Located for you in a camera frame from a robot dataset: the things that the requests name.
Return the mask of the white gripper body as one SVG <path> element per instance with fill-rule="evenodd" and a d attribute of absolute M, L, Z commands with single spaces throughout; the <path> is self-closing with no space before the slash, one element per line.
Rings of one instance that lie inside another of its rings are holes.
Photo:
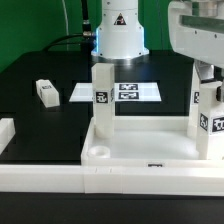
<path fill-rule="evenodd" d="M 224 0 L 205 0 L 203 16 L 193 14 L 197 0 L 173 0 L 168 5 L 169 38 L 173 50 L 224 69 Z"/>

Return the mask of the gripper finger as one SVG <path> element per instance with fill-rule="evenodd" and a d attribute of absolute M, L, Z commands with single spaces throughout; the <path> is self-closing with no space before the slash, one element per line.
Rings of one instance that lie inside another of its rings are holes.
<path fill-rule="evenodd" d="M 210 82 L 214 79 L 214 66 L 212 64 L 196 60 L 194 65 L 201 82 Z"/>

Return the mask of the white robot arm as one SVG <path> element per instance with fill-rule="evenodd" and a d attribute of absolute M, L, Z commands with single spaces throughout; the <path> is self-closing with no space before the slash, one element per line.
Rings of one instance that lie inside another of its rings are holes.
<path fill-rule="evenodd" d="M 224 69 L 224 0 L 172 0 L 168 5 L 169 39 L 174 52 L 195 60 L 199 77 Z M 138 20 L 138 0 L 102 0 L 96 29 L 96 62 L 124 63 L 149 55 Z"/>

